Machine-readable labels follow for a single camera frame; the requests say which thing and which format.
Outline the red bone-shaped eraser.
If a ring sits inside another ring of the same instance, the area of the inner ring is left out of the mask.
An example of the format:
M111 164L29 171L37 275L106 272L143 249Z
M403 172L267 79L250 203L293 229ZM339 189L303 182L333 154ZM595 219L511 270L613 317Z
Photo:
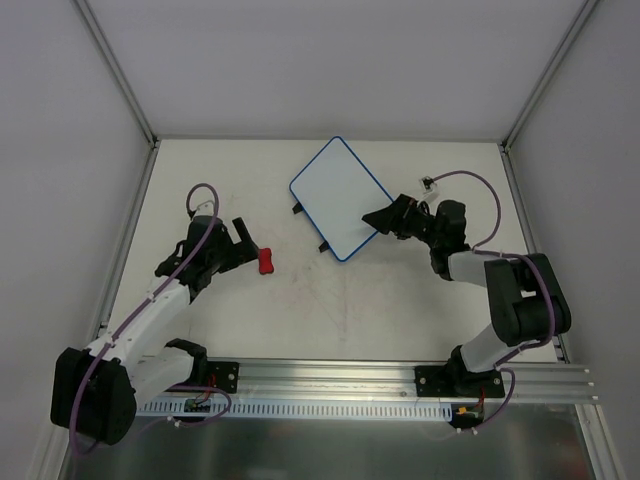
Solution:
M272 250L270 248L261 248L258 251L258 268L261 275L274 273L275 267L272 260Z

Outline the blue framed whiteboard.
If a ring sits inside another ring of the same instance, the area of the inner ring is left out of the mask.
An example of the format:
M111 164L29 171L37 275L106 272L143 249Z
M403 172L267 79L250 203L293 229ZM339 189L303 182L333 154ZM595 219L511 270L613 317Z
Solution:
M296 174L289 191L340 262L348 261L377 234L362 217L393 202L340 136L331 138Z

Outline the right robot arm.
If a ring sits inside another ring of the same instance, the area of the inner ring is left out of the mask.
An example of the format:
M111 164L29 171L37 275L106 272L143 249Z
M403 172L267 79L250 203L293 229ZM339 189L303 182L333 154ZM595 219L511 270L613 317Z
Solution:
M362 219L381 234L425 243L436 275L482 287L487 294L488 326L455 347L444 365L415 367L418 396L502 398L504 363L570 329L571 312L548 257L473 250L466 241L463 203L445 200L431 212L401 194Z

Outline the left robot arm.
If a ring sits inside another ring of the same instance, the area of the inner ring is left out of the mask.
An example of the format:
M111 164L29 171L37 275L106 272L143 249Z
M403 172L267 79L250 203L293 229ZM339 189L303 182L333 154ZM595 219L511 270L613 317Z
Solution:
M260 249L244 220L233 219L233 241L223 221L191 218L184 240L156 268L146 297L119 327L83 349L67 348L54 371L50 420L69 432L114 445L136 412L162 392L218 386L223 371L212 367L204 346L175 338L151 359L148 347L168 332L214 275L258 260Z

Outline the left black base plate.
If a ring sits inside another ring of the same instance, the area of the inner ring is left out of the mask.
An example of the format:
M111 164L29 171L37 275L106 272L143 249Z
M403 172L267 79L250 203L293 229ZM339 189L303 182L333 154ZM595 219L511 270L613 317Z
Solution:
M239 370L238 362L208 361L201 384L235 394L238 390Z

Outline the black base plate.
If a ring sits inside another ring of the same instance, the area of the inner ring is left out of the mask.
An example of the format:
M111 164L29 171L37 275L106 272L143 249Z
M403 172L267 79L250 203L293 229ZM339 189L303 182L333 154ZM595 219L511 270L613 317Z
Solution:
M414 368L418 397L498 399L505 396L501 375L496 371L452 373L445 365L418 365Z
M235 394L238 390L239 370L238 362L208 361L201 384Z

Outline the aluminium mounting rail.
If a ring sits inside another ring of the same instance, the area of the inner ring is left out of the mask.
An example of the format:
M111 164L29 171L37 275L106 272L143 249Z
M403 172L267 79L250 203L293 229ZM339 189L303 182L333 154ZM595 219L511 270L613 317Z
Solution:
M236 399L416 400L415 362L241 359ZM507 365L515 373L514 403L597 404L589 369L564 363Z

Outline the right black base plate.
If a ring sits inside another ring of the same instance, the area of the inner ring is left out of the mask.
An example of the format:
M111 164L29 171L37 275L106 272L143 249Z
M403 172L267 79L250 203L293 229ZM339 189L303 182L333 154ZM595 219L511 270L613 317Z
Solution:
M445 365L418 365L414 368L418 397L498 399L505 396L501 375L496 371L452 373Z

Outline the left aluminium frame post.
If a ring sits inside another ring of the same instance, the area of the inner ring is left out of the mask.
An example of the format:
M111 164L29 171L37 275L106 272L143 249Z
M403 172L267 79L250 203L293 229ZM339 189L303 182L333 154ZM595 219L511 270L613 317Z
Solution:
M91 3L87 0L72 0L71 4L76 9L80 20L86 27L99 56L104 62L109 75L131 113L138 130L145 139L145 142L151 148L154 148L158 137L144 113Z

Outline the aluminium frame post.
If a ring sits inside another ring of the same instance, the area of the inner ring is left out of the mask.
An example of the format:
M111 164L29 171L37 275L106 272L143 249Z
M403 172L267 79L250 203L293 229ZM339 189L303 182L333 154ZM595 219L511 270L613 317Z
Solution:
M549 89L552 80L569 56L569 53L600 4L600 0L585 0L580 3L577 12L572 17L568 27L554 47L549 59L546 61L540 75L526 97L523 106L518 111L515 120L501 141L501 147L506 153L511 150L518 136L524 130L529 118L542 100L543 95Z
M145 142L151 148L154 148L158 137L144 113L91 3L87 0L72 0L71 4L76 9L80 20L86 27L99 56L104 62L109 75L131 113L138 130L145 139Z

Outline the right aluminium frame post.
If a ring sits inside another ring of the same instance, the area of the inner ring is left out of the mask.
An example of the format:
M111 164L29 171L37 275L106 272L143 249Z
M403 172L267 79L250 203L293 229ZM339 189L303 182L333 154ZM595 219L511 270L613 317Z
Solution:
M542 100L543 95L549 89L552 80L569 56L569 53L600 4L600 0L585 0L580 3L577 12L572 17L568 27L554 47L549 59L546 61L540 75L526 97L523 106L518 111L515 120L501 141L501 147L506 153L511 150L518 136L524 130L529 118Z

